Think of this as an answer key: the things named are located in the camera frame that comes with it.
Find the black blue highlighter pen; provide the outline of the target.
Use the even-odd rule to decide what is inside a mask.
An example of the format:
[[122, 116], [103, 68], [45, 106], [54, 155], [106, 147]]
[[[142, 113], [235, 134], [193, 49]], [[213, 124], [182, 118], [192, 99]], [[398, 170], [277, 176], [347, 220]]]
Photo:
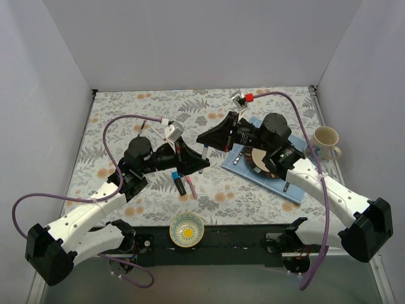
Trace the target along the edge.
[[183, 184], [183, 181], [182, 181], [182, 176], [178, 172], [172, 172], [171, 176], [172, 176], [172, 179], [173, 179], [173, 181], [174, 181], [174, 183], [176, 185], [176, 188], [177, 188], [179, 194], [181, 196], [186, 195], [187, 193], [186, 193], [186, 190], [184, 188], [184, 184]]

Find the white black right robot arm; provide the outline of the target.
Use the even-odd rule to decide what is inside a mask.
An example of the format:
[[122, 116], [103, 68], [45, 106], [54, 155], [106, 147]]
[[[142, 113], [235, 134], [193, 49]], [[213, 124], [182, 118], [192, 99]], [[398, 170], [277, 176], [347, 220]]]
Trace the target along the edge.
[[369, 262], [392, 237], [392, 212], [382, 198], [370, 200], [357, 194], [329, 176], [289, 141], [291, 130], [283, 115], [270, 113], [255, 127], [231, 111], [217, 126], [198, 135], [197, 142], [220, 151], [234, 144], [265, 151], [265, 167], [282, 180], [301, 188], [329, 207], [341, 225], [328, 237], [328, 246], [344, 249], [360, 262]]

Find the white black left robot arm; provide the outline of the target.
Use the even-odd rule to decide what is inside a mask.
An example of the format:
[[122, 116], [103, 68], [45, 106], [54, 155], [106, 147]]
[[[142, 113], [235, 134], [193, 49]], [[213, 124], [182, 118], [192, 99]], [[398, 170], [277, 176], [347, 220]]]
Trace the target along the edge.
[[145, 174], [175, 168], [179, 175], [190, 175], [208, 167], [209, 160], [189, 148], [182, 138], [153, 150], [149, 139], [136, 137], [118, 166], [123, 175], [110, 175], [90, 203], [76, 207], [46, 227], [36, 224], [28, 231], [25, 258], [47, 285], [60, 283], [74, 266], [99, 253], [133, 250], [135, 230], [123, 220], [115, 220], [98, 231], [91, 229], [147, 186]]

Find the pink marker pen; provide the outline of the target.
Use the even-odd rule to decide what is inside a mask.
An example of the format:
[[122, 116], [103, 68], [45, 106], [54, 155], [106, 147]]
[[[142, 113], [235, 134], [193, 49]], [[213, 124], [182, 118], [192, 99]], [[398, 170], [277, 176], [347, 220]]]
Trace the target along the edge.
[[189, 185], [189, 187], [190, 187], [190, 190], [191, 190], [191, 192], [192, 192], [193, 198], [194, 198], [195, 200], [198, 200], [198, 195], [197, 195], [197, 193], [196, 193], [196, 189], [195, 189], [195, 187], [194, 187], [194, 185], [193, 185], [193, 183], [192, 183], [192, 180], [191, 180], [191, 178], [190, 178], [189, 176], [186, 177], [186, 181], [187, 181], [187, 183], [188, 183], [188, 185]]

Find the white blue marker pen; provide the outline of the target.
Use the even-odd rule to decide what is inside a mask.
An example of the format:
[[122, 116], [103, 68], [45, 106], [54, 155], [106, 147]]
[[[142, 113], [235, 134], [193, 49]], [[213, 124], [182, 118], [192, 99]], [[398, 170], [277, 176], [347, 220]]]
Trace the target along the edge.
[[[208, 152], [208, 149], [207, 149], [206, 151], [204, 151], [204, 148], [203, 148], [202, 155], [201, 155], [201, 158], [202, 158], [203, 160], [206, 160], [206, 155], [207, 155], [207, 152]], [[204, 171], [204, 169], [203, 169], [203, 168], [202, 168], [202, 169], [200, 169], [199, 174], [202, 174], [202, 173], [203, 173], [203, 171]]]

